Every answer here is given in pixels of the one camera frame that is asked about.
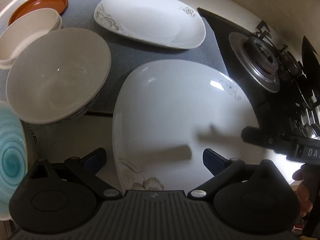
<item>gray cloth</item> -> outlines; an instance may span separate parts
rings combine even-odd
[[[210,66],[228,75],[214,32],[204,18],[206,38],[198,48],[189,50],[161,48],[124,38],[98,25],[93,13],[100,1],[69,0],[68,8],[62,15],[62,28],[79,27],[92,30],[107,41],[111,50],[109,76],[90,112],[112,114],[124,80],[138,66],[150,61],[184,59]],[[6,76],[7,72],[0,72],[0,98],[3,96],[4,88],[2,81]]]

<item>burner cap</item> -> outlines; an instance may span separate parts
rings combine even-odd
[[[266,90],[278,92],[278,62],[268,46],[256,37],[248,38],[236,32],[230,33],[229,42],[246,71]]]

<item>metal screw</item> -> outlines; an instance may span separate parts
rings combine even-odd
[[[202,189],[194,189],[193,191],[191,191],[191,196],[196,197],[196,198],[201,198],[204,197],[205,195],[207,195],[207,193],[202,190]]]
[[[120,192],[118,190],[116,190],[115,188],[110,188],[110,189],[106,189],[103,194],[106,197],[115,197],[118,196],[120,194]]]

